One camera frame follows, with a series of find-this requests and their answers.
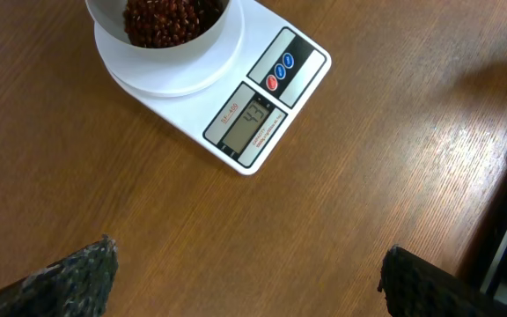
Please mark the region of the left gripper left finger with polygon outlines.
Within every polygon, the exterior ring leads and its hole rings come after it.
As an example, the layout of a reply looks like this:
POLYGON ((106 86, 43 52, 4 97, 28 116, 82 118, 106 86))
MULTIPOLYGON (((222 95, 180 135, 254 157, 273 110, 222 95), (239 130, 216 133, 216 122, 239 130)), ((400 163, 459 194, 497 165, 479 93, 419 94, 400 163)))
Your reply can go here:
POLYGON ((101 316, 118 268, 118 248, 105 235, 0 289, 0 317, 101 316))

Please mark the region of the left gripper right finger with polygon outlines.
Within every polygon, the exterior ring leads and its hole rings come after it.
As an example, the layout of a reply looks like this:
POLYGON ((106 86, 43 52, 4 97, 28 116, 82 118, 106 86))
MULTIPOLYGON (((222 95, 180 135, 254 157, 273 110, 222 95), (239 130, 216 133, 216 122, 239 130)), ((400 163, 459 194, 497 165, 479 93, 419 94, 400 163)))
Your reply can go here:
POLYGON ((378 291, 392 316, 507 317, 506 305, 399 246, 386 252, 378 291))

